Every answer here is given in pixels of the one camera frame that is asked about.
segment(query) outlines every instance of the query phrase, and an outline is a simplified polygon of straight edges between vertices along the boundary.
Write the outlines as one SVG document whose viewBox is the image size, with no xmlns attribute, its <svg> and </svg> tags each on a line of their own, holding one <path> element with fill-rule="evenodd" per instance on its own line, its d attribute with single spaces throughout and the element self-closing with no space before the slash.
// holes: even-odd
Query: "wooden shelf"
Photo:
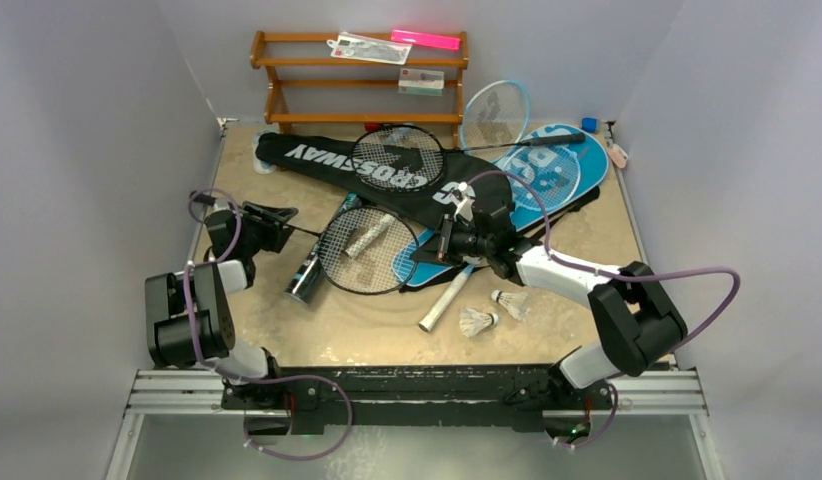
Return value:
<svg viewBox="0 0 822 480">
<path fill-rule="evenodd" d="M 384 32 L 360 33 L 365 37 L 390 40 L 390 34 Z M 347 60 L 343 58 L 320 57 L 273 57 L 267 53 L 271 43 L 325 43 L 326 40 L 336 39 L 337 32 L 322 33 L 267 33 L 258 31 L 252 41 L 249 61 L 252 68 L 264 68 L 267 71 L 267 103 L 264 109 L 264 120 L 267 123 L 278 123 L 279 130 L 290 133 L 291 126 L 296 123 L 422 123 L 452 125 L 453 140 L 458 144 L 458 127 L 463 120 L 463 78 L 464 70 L 470 64 L 470 47 L 467 43 L 467 33 L 440 34 L 456 37 L 461 40 L 461 50 L 458 56 L 450 58 L 409 58 L 405 65 L 365 62 L 362 60 Z M 290 113 L 284 98 L 284 87 L 292 88 L 385 88 L 396 87 L 396 80 L 365 80 L 365 79 L 281 79 L 276 67 L 292 66 L 369 66 L 369 67 L 446 67 L 455 68 L 455 80 L 447 80 L 445 87 L 455 89 L 455 102 L 452 113 L 378 113 L 378 114 L 331 114 L 331 113 Z"/>
<path fill-rule="evenodd" d="M 280 80 L 279 85 L 285 87 L 349 87 L 349 88 L 369 88 L 369 87 L 393 87 L 396 88 L 396 80 L 341 80 L 341 79 L 300 79 L 300 80 Z M 458 85 L 456 80 L 447 80 L 447 87 Z"/>
<path fill-rule="evenodd" d="M 346 58 L 318 57 L 318 58 L 260 58 L 256 64 L 258 67 L 326 67 L 326 66 L 348 66 L 348 65 L 368 65 L 371 67 L 457 67 L 467 68 L 467 62 L 461 58 L 409 58 L 405 65 L 392 65 L 389 63 L 367 62 L 365 60 L 349 60 Z"/>
<path fill-rule="evenodd" d="M 425 123 L 461 125 L 461 115 L 453 113 L 274 113 L 278 123 Z"/>
</svg>

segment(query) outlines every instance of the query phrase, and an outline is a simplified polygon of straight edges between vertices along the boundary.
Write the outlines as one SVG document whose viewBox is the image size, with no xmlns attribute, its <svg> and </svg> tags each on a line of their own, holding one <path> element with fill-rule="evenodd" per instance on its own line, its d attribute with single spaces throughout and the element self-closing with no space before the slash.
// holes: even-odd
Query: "small box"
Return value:
<svg viewBox="0 0 822 480">
<path fill-rule="evenodd" d="M 403 68 L 399 71 L 399 93 L 443 96 L 443 72 Z"/>
<path fill-rule="evenodd" d="M 582 130 L 588 133 L 596 133 L 599 130 L 599 120 L 592 117 L 582 119 Z"/>
</svg>

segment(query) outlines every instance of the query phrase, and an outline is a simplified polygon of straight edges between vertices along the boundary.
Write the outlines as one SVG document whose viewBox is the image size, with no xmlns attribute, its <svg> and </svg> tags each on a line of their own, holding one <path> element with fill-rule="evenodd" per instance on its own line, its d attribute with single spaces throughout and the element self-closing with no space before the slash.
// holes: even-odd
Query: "small blue object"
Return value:
<svg viewBox="0 0 822 480">
<path fill-rule="evenodd" d="M 596 133 L 599 127 L 599 120 L 596 118 L 585 117 L 582 119 L 582 130 L 588 133 Z"/>
</svg>

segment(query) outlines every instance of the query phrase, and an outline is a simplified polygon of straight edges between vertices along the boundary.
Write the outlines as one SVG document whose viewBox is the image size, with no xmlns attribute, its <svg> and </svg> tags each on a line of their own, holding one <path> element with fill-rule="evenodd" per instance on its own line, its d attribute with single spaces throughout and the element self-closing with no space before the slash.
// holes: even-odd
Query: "metal frame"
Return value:
<svg viewBox="0 0 822 480">
<path fill-rule="evenodd" d="M 220 119 L 220 147 L 215 167 L 219 166 L 225 147 L 226 130 L 229 124 L 240 123 L 237 119 Z M 211 184 L 218 168 L 214 168 Z M 626 182 L 622 172 L 614 167 L 617 181 L 626 205 L 626 211 L 641 258 L 646 262 L 646 253 L 638 232 L 632 211 Z M 189 257 L 193 258 L 201 225 L 197 226 Z M 675 357 L 670 355 L 670 364 L 675 368 Z M 699 375 L 692 371 L 651 371 L 637 378 L 622 377 L 611 380 L 617 387 L 620 408 L 618 415 L 686 415 L 690 420 L 691 434 L 696 443 L 700 462 L 707 480 L 724 480 L 725 476 L 717 456 L 713 435 L 708 419 L 708 408 L 703 397 Z M 205 370 L 141 370 L 135 376 L 134 385 L 125 408 L 122 426 L 117 437 L 113 457 L 108 468 L 107 480 L 128 478 L 143 422 L 149 415 L 237 415 L 250 417 L 286 417 L 283 410 L 223 410 L 220 402 L 223 396 L 220 377 Z M 608 411 L 595 411 L 595 415 Z M 583 411 L 544 411 L 544 417 L 581 416 Z"/>
<path fill-rule="evenodd" d="M 619 415 L 702 415 L 705 399 L 695 371 L 644 372 L 611 380 L 620 397 Z M 284 410 L 223 410 L 223 384 L 205 370 L 141 370 L 126 415 L 248 415 L 286 417 Z M 544 417 L 581 416 L 582 410 L 544 411 Z"/>
</svg>

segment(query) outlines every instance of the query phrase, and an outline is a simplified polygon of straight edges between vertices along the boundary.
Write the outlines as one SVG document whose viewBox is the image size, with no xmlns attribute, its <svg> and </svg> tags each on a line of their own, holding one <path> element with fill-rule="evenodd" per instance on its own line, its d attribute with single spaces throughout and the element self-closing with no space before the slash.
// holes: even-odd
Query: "racket string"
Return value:
<svg viewBox="0 0 822 480">
<path fill-rule="evenodd" d="M 381 190 L 419 190 L 443 174 L 440 143 L 415 126 L 395 125 L 370 132 L 358 139 L 352 154 L 360 161 L 359 178 Z"/>
<path fill-rule="evenodd" d="M 403 266 L 408 275 L 402 278 L 398 278 L 392 268 L 394 257 L 416 241 L 411 229 L 399 219 L 382 228 L 378 237 L 354 258 L 345 252 L 349 245 L 378 228 L 385 215 L 390 214 L 372 207 L 357 208 L 338 215 L 326 228 L 320 241 L 320 260 L 324 272 L 336 286 L 353 293 L 378 294 L 399 288 L 410 279 L 413 265 Z M 405 262 L 413 264 L 410 259 Z"/>
<path fill-rule="evenodd" d="M 544 208 L 554 210 L 573 196 L 581 178 L 578 156 L 562 147 L 523 147 L 499 164 L 519 175 L 540 195 Z M 534 197 L 519 182 L 509 179 L 518 206 L 540 211 Z"/>
<path fill-rule="evenodd" d="M 520 141 L 528 125 L 529 100 L 520 85 L 496 82 L 477 93 L 468 103 L 461 125 L 461 146 L 481 147 Z M 495 161 L 508 153 L 508 147 L 473 150 L 471 155 Z"/>
</svg>

